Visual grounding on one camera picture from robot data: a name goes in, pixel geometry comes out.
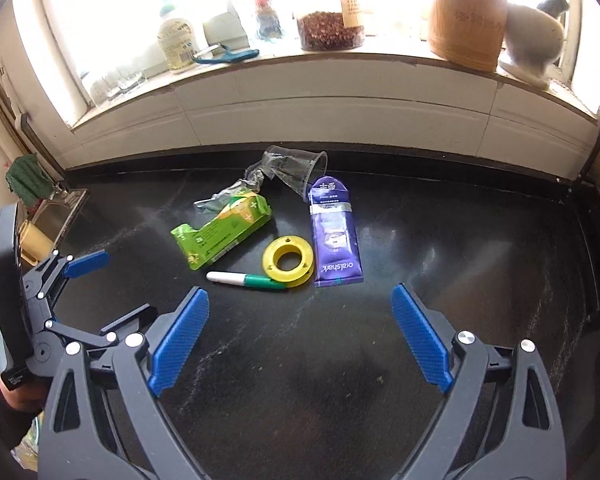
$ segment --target yellow cup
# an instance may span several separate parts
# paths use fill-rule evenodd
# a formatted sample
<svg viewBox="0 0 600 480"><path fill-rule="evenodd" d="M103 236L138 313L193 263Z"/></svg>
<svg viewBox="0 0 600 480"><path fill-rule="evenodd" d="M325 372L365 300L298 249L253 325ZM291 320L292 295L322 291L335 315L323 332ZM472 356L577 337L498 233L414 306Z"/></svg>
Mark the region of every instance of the yellow cup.
<svg viewBox="0 0 600 480"><path fill-rule="evenodd" d="M34 267L49 256L54 248L54 243L29 220L22 223L18 235L20 237L20 256Z"/></svg>

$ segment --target purple toothpaste packet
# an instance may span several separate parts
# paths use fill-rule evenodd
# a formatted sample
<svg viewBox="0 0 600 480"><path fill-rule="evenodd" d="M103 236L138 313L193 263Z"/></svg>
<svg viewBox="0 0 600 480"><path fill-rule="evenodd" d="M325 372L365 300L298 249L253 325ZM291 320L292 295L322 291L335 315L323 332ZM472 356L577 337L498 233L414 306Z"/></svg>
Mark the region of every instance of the purple toothpaste packet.
<svg viewBox="0 0 600 480"><path fill-rule="evenodd" d="M309 190L314 229L315 286L364 280L349 191L336 178L319 178Z"/></svg>

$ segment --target clear plastic cup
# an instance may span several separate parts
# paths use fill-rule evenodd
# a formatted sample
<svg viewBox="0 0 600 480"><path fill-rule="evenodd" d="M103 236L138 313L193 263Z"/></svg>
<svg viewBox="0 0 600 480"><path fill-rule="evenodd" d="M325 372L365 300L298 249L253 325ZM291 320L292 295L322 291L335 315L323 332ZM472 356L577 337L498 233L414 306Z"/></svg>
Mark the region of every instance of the clear plastic cup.
<svg viewBox="0 0 600 480"><path fill-rule="evenodd" d="M327 170L327 153L290 150L274 144L262 155L260 168L269 178L278 177L308 202L309 188Z"/></svg>

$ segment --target bottle label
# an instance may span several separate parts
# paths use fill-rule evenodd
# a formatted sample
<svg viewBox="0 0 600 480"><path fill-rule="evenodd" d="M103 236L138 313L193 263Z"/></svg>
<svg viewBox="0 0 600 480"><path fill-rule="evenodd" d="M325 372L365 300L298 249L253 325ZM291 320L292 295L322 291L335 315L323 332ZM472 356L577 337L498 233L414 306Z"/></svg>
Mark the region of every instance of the bottle label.
<svg viewBox="0 0 600 480"><path fill-rule="evenodd" d="M181 20L166 22L158 31L158 45L170 70L195 64L195 37L189 25Z"/></svg>
<svg viewBox="0 0 600 480"><path fill-rule="evenodd" d="M361 27L364 25L362 9L358 0L340 0L342 5L342 21L344 26Z"/></svg>

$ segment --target tiled wall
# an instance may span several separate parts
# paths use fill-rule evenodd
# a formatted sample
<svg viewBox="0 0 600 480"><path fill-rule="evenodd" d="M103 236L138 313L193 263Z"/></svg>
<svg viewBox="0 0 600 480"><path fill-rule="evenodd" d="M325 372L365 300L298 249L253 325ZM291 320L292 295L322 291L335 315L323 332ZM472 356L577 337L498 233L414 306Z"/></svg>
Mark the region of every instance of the tiled wall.
<svg viewBox="0 0 600 480"><path fill-rule="evenodd" d="M581 114L510 84L391 60L295 60L192 78L75 131L61 163L200 144L324 141L475 155L575 178L596 139Z"/></svg>

